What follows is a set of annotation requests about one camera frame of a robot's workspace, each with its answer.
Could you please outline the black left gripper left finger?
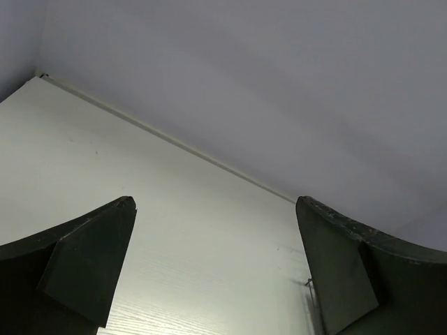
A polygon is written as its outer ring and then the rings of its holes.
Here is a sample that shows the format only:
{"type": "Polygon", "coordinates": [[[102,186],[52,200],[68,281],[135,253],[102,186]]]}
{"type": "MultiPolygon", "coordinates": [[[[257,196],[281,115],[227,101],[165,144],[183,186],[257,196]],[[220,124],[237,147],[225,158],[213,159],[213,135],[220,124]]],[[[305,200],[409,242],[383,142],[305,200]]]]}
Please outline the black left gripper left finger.
{"type": "Polygon", "coordinates": [[[123,196],[1,246],[2,334],[96,334],[107,325],[135,224],[123,196]]]}

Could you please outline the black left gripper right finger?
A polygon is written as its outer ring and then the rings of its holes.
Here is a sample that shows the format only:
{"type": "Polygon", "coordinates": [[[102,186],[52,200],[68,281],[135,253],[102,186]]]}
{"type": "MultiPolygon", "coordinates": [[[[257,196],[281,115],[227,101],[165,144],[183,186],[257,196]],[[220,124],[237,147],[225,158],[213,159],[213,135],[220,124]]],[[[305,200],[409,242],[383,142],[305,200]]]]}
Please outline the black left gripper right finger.
{"type": "Polygon", "coordinates": [[[295,210],[326,334],[446,333],[446,252],[309,196],[298,198],[295,210]]]}

